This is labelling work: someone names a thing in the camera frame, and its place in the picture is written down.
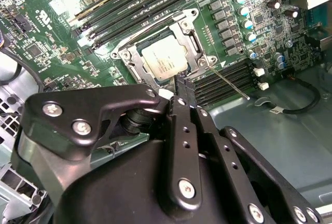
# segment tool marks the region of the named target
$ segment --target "black capacitor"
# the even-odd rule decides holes
[[[268,8],[270,9],[274,9],[274,10],[277,10],[280,8],[280,3],[279,2],[275,2],[275,1],[270,1],[268,2]]]
[[[297,18],[299,12],[296,10],[285,10],[285,16],[289,18]]]

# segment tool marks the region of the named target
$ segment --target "silver screw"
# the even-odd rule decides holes
[[[185,198],[191,199],[195,196],[195,188],[187,180],[180,180],[178,182],[178,187]]]
[[[293,45],[294,45],[294,44],[293,44],[293,42],[292,42],[291,40],[289,40],[289,41],[287,41],[287,42],[285,43],[286,48],[291,48]]]
[[[294,207],[294,212],[300,221],[302,221],[302,222],[307,221],[307,218],[305,217],[304,213],[298,207]]]
[[[201,111],[201,114],[204,116],[204,117],[207,117],[208,116],[208,113],[204,110],[204,109],[200,109]]]
[[[204,59],[199,59],[198,61],[198,65],[200,65],[201,67],[205,66],[206,61]]]
[[[233,130],[233,129],[229,129],[229,133],[230,135],[232,135],[233,137],[237,137],[237,133]]]
[[[124,59],[129,59],[130,58],[130,52],[128,50],[125,50],[121,52],[120,56]]]
[[[317,222],[317,223],[319,222],[317,216],[311,209],[307,208],[307,213],[311,217],[311,219],[313,219],[314,222]]]
[[[255,221],[257,221],[258,223],[264,222],[264,215],[257,206],[255,206],[254,204],[250,204],[248,206],[248,209]]]
[[[156,95],[155,95],[155,93],[153,92],[153,90],[152,89],[147,89],[146,90],[146,93],[147,93],[147,95],[149,95],[150,97],[156,97]]]
[[[73,130],[79,135],[88,135],[91,132],[91,126],[84,121],[76,121],[73,124]]]
[[[186,102],[184,100],[182,100],[181,98],[178,98],[177,101],[183,106],[186,105]]]
[[[57,117],[62,114],[62,108],[56,104],[46,104],[43,106],[43,112],[48,116]]]

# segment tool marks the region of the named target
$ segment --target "white connector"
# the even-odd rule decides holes
[[[254,68],[254,73],[257,77],[260,77],[265,74],[265,70],[264,68]]]
[[[263,90],[263,91],[267,90],[270,87],[267,82],[258,83],[257,85],[260,88],[260,90]]]

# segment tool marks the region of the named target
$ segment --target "green circuit board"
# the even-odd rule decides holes
[[[0,28],[11,42],[11,50],[40,74],[45,85],[53,83],[52,90],[135,83],[122,60],[112,59],[110,52],[125,37],[168,13],[184,9],[199,10],[194,26],[206,54],[214,55],[218,59],[215,69],[229,67],[244,60],[247,58],[247,51],[254,50],[263,60],[270,82],[274,82],[281,79],[280,71],[275,69],[275,52],[283,53],[287,66],[294,67],[297,71],[314,65],[319,57],[319,54],[312,52],[305,43],[304,36],[308,31],[306,12],[299,10],[299,17],[296,19],[284,15],[285,10],[294,9],[289,0],[282,0],[282,6],[278,10],[266,6],[268,1],[274,0],[246,0],[244,6],[250,10],[246,17],[237,14],[241,5],[234,0],[149,0],[147,14],[150,13],[151,16],[144,15],[142,21],[135,21],[140,17],[140,9],[127,14],[131,7],[135,6],[128,6],[127,11],[126,5],[112,11],[114,4],[105,4],[87,17],[72,21],[75,15],[100,1],[102,0],[0,0]],[[220,37],[220,30],[217,28],[219,21],[213,19],[213,14],[220,10],[211,10],[211,4],[216,1],[220,2],[220,9],[227,9],[225,17],[231,17],[228,25],[232,28],[234,39],[232,54],[227,52],[229,48],[225,47]],[[87,31],[73,35],[73,30],[108,10],[109,13],[101,21]],[[17,27],[17,16],[22,16],[29,23],[28,31],[22,31]],[[241,27],[245,19],[253,22],[253,30]],[[91,33],[101,30],[110,21],[115,20],[116,23],[102,30],[102,34],[97,35],[97,38],[87,40]],[[249,31],[257,35],[254,42],[245,40]],[[293,44],[290,48],[286,47],[288,41]],[[102,45],[90,53],[86,52],[96,43]],[[210,73],[206,71],[194,80]]]

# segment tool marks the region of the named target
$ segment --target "motherboard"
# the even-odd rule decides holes
[[[5,46],[47,91],[158,90],[181,74],[206,108],[239,97],[210,68],[253,91],[313,66],[321,54],[306,36],[317,23],[291,0],[0,0]]]

